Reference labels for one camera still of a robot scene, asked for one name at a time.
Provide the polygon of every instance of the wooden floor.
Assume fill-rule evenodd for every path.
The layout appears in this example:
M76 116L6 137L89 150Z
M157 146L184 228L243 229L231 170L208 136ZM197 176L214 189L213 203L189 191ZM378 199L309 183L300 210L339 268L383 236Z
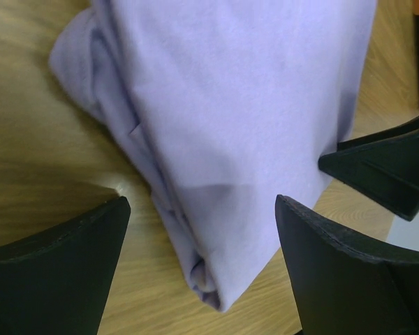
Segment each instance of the wooden floor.
M187 288L149 190L108 134L61 92L47 68L53 42L87 0L0 0L0 245L113 198L133 208L100 335L294 334L300 323L277 253L227 314ZM380 0L355 136L416 115L411 0ZM379 239L392 215L333 183L322 214Z

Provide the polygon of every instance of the fabric fold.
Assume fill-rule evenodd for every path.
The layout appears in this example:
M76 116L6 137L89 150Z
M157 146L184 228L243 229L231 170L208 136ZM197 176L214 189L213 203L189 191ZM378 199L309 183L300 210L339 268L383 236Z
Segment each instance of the fabric fold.
M50 67L152 188L189 287L227 311L350 133L376 2L95 0Z

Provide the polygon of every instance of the wood grain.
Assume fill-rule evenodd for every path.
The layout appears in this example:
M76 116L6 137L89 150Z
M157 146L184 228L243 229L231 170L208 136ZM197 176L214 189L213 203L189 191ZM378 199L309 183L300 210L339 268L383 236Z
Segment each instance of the wood grain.
M0 245L56 225L116 193L133 214L100 335L294 334L297 317L277 253L224 315L187 288L149 190L109 135L72 104L47 68L55 38L86 0L0 0ZM411 0L380 0L355 136L416 113ZM392 215L340 183L323 215L385 239Z

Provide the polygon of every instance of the folded cloth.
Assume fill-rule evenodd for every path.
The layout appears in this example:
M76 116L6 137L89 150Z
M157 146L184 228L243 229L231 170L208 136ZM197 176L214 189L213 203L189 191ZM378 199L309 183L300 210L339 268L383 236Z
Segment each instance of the folded cloth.
M152 188L186 282L227 311L351 132L376 2L95 0L50 57Z

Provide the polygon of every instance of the wooden surface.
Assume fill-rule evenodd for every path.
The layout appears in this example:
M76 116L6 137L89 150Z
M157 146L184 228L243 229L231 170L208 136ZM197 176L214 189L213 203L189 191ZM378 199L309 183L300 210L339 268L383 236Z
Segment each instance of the wooden surface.
M229 313L215 313L198 301L182 278L145 182L53 80L48 52L87 3L0 0L0 245L120 193L133 214L100 335L294 334L300 323L280 253ZM411 0L379 1L355 136L416 114L411 6ZM317 210L380 239L392 220L339 183L323 195Z

